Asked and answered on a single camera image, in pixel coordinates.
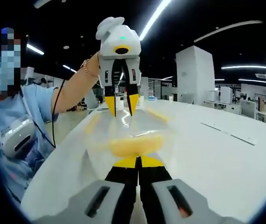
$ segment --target light blue shirt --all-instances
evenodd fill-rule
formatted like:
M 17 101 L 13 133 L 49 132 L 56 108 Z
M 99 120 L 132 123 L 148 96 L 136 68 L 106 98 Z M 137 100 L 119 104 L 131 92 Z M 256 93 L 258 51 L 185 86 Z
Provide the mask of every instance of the light blue shirt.
M 52 96 L 55 87 L 44 88 L 35 84 L 22 88 L 33 120 L 37 123 L 43 133 L 49 137 L 45 123 L 52 118 Z M 0 132 L 8 127 L 13 121 L 27 114 L 20 94 L 8 97 L 0 101 Z M 36 128 L 34 140 L 28 146 L 28 154 L 23 160 L 6 157 L 0 149 L 0 169 L 3 181 L 16 201 L 21 201 L 31 179 L 40 168 L 45 159 L 54 148 L 42 136 Z

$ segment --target face mask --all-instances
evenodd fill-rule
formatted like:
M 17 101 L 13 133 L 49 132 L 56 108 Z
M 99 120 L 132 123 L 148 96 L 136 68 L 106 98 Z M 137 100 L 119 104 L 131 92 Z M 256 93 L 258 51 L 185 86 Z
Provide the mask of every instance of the face mask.
M 14 70 L 21 67 L 21 46 L 3 45 L 0 52 L 0 93 L 14 85 Z

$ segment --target gray gripper housing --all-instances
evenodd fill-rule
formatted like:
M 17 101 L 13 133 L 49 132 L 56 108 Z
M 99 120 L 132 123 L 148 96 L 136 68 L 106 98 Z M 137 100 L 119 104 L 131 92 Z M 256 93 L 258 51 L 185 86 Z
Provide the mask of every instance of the gray gripper housing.
M 208 208 L 207 199 L 179 179 L 153 183 L 167 224 L 243 224 L 232 217 L 221 217 Z M 44 216 L 34 224 L 111 224 L 118 198 L 124 184 L 97 180 L 70 198 L 68 207 L 54 216 Z M 171 190 L 191 211 L 183 218 Z M 96 199 L 105 192 L 97 210 L 92 210 Z

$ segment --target hand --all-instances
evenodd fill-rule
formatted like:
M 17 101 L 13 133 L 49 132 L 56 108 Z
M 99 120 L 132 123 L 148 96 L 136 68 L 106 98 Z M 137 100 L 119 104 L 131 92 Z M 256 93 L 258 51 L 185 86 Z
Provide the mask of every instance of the hand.
M 94 76 L 97 76 L 100 74 L 100 64 L 99 64 L 97 54 L 98 52 L 96 52 L 86 64 L 87 70 Z

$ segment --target black ceiling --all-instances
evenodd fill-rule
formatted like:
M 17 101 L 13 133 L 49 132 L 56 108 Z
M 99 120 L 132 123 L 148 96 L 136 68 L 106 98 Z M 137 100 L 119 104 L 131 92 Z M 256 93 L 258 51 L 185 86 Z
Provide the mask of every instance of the black ceiling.
M 52 0 L 39 9 L 32 6 L 18 22 L 27 30 L 30 44 L 45 54 L 29 51 L 29 65 L 39 73 L 69 78 L 72 72 L 62 65 L 76 70 L 99 50 L 95 33 L 103 19 L 123 16 L 125 24 L 140 35 L 161 1 Z M 230 83 L 238 78 L 257 79 L 254 74 L 266 70 L 221 70 L 227 65 L 266 66 L 266 1 L 255 0 L 172 0 L 142 41 L 143 76 L 176 76 L 176 53 L 216 27 L 251 20 L 263 24 L 231 28 L 195 45 L 212 53 L 216 78 Z

